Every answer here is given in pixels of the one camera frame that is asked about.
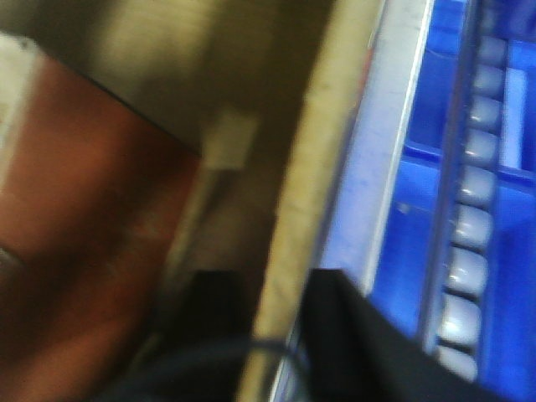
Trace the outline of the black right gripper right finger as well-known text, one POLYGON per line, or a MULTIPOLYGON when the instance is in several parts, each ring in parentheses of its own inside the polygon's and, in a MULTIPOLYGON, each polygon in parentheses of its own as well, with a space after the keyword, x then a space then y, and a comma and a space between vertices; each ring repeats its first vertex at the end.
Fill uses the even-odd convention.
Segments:
POLYGON ((364 298, 341 270, 311 271, 301 339, 315 401, 533 401, 535 318, 486 307, 470 383, 423 352, 364 298))

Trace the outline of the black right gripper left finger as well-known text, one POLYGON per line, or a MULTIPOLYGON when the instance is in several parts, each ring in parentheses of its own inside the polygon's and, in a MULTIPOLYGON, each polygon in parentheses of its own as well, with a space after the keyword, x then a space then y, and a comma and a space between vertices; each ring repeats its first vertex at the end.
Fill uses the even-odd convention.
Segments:
POLYGON ((131 374, 95 401, 232 401, 262 280, 243 271, 197 271, 131 374))

